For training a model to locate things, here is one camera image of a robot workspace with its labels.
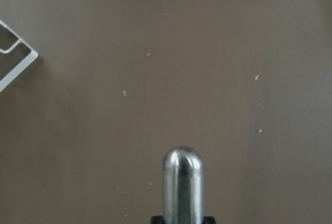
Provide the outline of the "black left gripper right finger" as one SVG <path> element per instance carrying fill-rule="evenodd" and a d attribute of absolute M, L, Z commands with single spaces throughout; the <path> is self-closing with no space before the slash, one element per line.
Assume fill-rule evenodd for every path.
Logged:
<path fill-rule="evenodd" d="M 204 216 L 203 224 L 216 224 L 216 220 L 213 216 Z"/>

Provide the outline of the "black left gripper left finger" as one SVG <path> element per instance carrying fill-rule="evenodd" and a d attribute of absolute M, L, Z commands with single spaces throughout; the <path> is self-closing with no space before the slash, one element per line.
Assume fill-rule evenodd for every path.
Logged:
<path fill-rule="evenodd" d="M 150 224 L 164 224 L 162 216 L 152 216 L 150 219 Z"/>

